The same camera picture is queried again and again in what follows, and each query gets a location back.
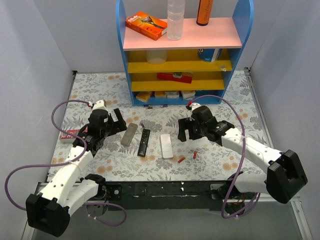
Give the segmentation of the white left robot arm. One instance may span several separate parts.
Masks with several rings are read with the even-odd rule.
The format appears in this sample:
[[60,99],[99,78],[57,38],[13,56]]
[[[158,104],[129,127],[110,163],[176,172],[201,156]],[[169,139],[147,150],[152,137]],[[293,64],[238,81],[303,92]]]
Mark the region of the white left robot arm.
[[110,194],[106,179],[98,174],[89,174],[73,187],[84,168],[93,160],[105,138],[127,129],[119,109],[114,121],[105,107],[93,107],[88,124],[76,136],[62,166],[51,181],[38,193],[26,199],[28,225],[52,236],[59,237],[67,229],[71,216],[88,200],[106,200]]

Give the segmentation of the white remote control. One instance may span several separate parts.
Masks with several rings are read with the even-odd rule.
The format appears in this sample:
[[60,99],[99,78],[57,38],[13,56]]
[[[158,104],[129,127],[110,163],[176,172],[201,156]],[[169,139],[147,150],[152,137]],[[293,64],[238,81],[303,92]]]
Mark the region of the white remote control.
[[160,135],[160,147],[161,147],[161,154],[163,159],[173,158],[173,149],[172,149],[170,134]]

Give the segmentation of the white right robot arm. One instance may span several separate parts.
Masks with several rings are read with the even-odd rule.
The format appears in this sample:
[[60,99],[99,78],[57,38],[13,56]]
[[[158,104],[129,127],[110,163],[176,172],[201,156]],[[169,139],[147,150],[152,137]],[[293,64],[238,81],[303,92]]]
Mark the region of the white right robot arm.
[[251,137],[244,137],[233,124],[217,121],[211,110],[198,103],[186,106],[190,116],[179,119],[178,139],[198,140],[207,138],[238,154],[258,166],[262,174],[248,174],[240,171],[231,175],[225,184],[214,191],[215,195],[237,199],[243,193],[268,194],[279,203],[286,204],[307,183],[308,179],[296,152],[282,152],[265,146]]

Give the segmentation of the black remote control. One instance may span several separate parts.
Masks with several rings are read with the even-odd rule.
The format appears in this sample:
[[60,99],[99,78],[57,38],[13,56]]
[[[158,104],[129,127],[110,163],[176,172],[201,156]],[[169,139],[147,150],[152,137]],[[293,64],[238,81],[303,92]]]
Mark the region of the black remote control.
[[138,148],[137,155],[139,157],[145,157],[146,152],[147,152],[147,147],[149,143],[149,137],[150,137],[150,130],[149,129],[143,129],[142,134],[141,134],[141,139],[140,139],[140,144]]

